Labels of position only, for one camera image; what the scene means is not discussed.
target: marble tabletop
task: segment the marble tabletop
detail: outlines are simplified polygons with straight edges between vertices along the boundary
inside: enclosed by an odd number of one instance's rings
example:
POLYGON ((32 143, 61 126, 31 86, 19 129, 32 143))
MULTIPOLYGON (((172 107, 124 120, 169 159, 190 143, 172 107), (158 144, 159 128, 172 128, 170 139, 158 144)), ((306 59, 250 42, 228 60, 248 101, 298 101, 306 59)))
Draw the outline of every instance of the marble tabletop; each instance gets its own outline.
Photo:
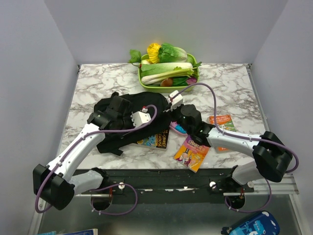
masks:
MULTIPOLYGON (((210 85, 217 96, 217 114, 232 116, 238 132, 261 134, 265 131, 258 102, 252 85, 242 64, 203 64, 200 67, 200 80, 210 85)), ((60 151, 63 151, 79 134, 93 106, 112 92, 135 94, 143 92, 138 82, 137 67, 131 64, 82 65, 67 118, 60 151)), ((184 93, 184 103, 194 104, 201 112, 202 119, 213 115, 213 98, 209 89, 196 86, 193 91, 184 93)), ((170 131, 166 151, 152 150, 137 146, 124 146, 124 153, 117 156, 111 153, 100 154, 94 148, 78 167, 90 169, 165 169, 185 168, 173 156, 184 142, 185 137, 170 131)), ((211 148, 201 168, 225 168, 243 165, 253 159, 238 152, 219 153, 211 148)))

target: book cover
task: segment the book cover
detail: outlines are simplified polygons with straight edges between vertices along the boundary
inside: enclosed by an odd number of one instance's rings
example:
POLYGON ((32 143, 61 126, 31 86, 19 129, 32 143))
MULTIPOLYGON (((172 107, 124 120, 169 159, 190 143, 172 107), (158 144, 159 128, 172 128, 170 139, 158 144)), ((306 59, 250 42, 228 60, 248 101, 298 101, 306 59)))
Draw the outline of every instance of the book cover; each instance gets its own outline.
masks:
MULTIPOLYGON (((217 124, 220 128, 225 129, 227 131, 237 131, 233 120, 231 119, 230 115, 222 115, 222 116, 216 116, 217 124)), ((208 118, 208 122, 211 124, 214 124, 214 116, 210 116, 208 118)), ((217 147, 218 151, 228 151, 229 149, 223 148, 223 147, 217 147)))
POLYGON ((97 229, 88 229, 88 230, 83 230, 80 232, 73 232, 73 233, 62 234, 62 235, 98 235, 98 230, 97 229))
POLYGON ((144 138, 143 140, 137 141, 137 143, 132 143, 131 145, 165 151, 167 148, 168 135, 169 129, 166 129, 161 133, 144 138))
POLYGON ((174 159, 187 166, 193 172, 197 172, 209 149, 207 146, 196 144, 188 136, 174 156, 174 159))

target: green tray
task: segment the green tray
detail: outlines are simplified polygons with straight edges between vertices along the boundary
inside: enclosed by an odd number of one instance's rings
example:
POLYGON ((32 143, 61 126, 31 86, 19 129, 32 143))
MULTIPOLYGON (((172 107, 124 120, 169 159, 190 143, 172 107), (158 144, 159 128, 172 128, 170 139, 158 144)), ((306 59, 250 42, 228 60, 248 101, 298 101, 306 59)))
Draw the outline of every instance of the green tray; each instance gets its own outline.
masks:
MULTIPOLYGON (((197 63, 195 57, 194 57, 193 55, 191 55, 191 54, 188 54, 188 55, 193 58, 193 63, 192 63, 192 64, 195 65, 195 64, 197 63)), ((143 55, 143 56, 141 57, 141 59, 142 59, 142 60, 147 60, 147 59, 149 59, 148 54, 143 55)), ((196 75, 199 75, 199 69, 198 69, 198 68, 195 70, 195 74, 196 74, 196 75)), ((140 77, 141 77, 141 76, 140 76, 140 69, 138 69, 138 77, 139 77, 139 83, 141 84, 141 86, 142 86, 145 90, 147 90, 147 91, 149 91, 149 92, 172 93, 173 91, 176 91, 176 90, 181 91, 182 89, 184 89, 184 88, 186 87, 186 86, 181 86, 181 87, 149 87, 149 86, 143 85, 142 82, 141 82, 141 79, 140 79, 140 77)), ((189 89, 187 89, 187 90, 185 90, 185 92, 189 92, 189 91, 191 91, 193 88, 194 88, 194 86, 191 87, 191 88, 189 88, 189 89)))

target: yellow flower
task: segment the yellow flower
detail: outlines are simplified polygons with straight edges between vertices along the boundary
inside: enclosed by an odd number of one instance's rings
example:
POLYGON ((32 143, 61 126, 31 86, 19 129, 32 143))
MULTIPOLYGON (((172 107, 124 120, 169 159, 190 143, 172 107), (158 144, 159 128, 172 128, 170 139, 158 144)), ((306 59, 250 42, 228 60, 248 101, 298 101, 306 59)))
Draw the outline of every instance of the yellow flower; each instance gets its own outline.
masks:
POLYGON ((158 50, 160 49, 161 45, 157 43, 152 43, 150 46, 147 48, 147 52, 149 55, 149 62, 152 64, 156 64, 160 61, 158 58, 158 50))

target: orange book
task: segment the orange book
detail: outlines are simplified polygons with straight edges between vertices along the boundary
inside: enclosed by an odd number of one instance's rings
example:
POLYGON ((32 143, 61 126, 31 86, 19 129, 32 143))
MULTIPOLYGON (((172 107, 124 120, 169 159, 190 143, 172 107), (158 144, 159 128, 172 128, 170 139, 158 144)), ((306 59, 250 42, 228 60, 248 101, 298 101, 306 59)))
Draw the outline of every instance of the orange book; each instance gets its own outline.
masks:
MULTIPOLYGON (((228 131, 237 131, 230 115, 216 116, 216 121, 217 121, 218 126, 222 129, 225 129, 228 131)), ((214 116, 210 116, 208 118, 208 122, 211 124, 214 124, 214 116)), ((217 150, 228 151, 229 149, 223 148, 223 147, 217 147, 217 150)))
POLYGON ((188 136, 174 156, 174 159, 187 166, 193 172, 197 172, 209 149, 207 146, 196 144, 188 136))

